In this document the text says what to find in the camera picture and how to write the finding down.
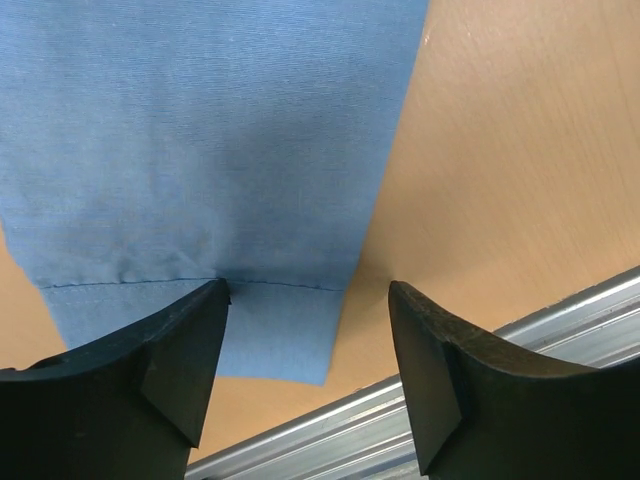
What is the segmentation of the light blue shirt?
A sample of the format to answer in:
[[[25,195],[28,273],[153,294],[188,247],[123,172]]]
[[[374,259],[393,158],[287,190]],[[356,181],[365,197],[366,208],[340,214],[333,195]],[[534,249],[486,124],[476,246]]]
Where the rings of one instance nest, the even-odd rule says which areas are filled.
[[[224,278],[218,371],[327,376],[422,1],[5,1],[1,220],[76,348]]]

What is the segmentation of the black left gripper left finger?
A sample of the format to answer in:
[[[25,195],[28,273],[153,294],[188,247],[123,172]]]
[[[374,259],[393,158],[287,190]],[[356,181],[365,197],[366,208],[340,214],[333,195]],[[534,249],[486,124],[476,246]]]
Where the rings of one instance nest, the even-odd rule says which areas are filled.
[[[223,280],[98,340],[1,372],[5,479],[181,479],[224,337]]]

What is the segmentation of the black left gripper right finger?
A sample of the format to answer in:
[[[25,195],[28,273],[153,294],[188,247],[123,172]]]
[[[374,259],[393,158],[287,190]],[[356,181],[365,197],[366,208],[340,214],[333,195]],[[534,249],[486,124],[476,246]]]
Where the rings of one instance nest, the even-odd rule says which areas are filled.
[[[394,281],[388,308],[420,473],[635,479],[639,363],[597,369],[510,343]]]

